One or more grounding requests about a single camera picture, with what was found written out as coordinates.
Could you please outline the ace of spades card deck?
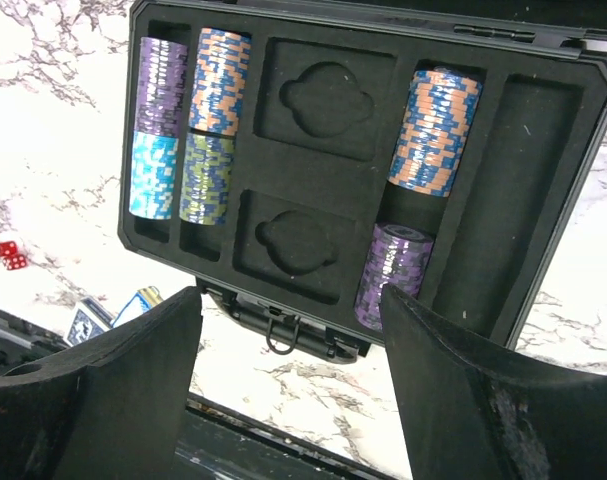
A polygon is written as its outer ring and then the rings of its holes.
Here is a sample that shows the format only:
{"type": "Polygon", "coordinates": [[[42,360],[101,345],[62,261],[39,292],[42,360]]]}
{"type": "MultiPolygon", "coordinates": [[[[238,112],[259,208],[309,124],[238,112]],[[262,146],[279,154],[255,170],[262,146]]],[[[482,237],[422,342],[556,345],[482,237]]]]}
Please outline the ace of spades card deck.
{"type": "Polygon", "coordinates": [[[138,289],[112,321],[111,326],[117,328],[143,315],[162,302],[163,298],[155,286],[138,289]]]}

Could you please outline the blue tan 10 chip stack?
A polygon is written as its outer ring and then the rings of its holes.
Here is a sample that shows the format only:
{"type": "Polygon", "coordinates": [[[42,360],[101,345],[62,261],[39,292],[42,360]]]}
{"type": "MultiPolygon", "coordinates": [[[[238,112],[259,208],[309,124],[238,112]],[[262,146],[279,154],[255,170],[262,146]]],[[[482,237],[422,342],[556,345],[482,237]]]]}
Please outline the blue tan 10 chip stack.
{"type": "Polygon", "coordinates": [[[387,181],[447,198],[482,89],[477,79],[444,67],[415,71],[387,181]]]}

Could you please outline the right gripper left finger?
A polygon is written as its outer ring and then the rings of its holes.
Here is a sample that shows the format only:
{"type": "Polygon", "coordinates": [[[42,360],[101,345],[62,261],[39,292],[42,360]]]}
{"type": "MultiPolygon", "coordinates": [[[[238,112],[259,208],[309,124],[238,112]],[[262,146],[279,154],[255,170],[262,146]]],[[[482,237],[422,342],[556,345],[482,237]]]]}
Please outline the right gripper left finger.
{"type": "Polygon", "coordinates": [[[0,479],[165,479],[202,331],[186,287],[0,376],[0,479]]]}

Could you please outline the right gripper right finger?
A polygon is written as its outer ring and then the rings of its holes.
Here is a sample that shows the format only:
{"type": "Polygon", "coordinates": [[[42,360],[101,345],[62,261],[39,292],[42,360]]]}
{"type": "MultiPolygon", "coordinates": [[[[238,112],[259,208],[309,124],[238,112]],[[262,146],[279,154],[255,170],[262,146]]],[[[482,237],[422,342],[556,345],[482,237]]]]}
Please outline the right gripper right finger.
{"type": "Polygon", "coordinates": [[[607,479],[607,376],[499,346],[394,286],[380,313],[416,479],[607,479]]]}

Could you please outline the purple 500 chip stack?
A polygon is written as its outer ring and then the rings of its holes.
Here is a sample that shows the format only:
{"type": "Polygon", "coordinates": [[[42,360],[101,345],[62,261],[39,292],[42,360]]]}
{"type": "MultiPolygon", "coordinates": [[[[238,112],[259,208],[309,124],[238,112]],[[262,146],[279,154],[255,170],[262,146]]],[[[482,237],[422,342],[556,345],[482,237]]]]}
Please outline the purple 500 chip stack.
{"type": "Polygon", "coordinates": [[[379,305],[385,284],[417,296],[433,245],[429,235],[407,226],[389,222],[374,226],[354,303],[360,324],[371,330],[382,330],[379,305]]]}

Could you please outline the red die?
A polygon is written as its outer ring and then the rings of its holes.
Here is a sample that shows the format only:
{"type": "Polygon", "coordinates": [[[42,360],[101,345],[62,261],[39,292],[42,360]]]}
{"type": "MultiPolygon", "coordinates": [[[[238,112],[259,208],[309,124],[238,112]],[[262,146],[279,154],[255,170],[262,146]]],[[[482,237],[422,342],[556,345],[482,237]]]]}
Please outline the red die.
{"type": "Polygon", "coordinates": [[[2,263],[5,269],[8,271],[19,270],[28,266],[27,258],[21,253],[4,257],[2,263]]]}
{"type": "Polygon", "coordinates": [[[0,242],[0,258],[10,257],[18,253],[18,246],[14,241],[0,242]]]}

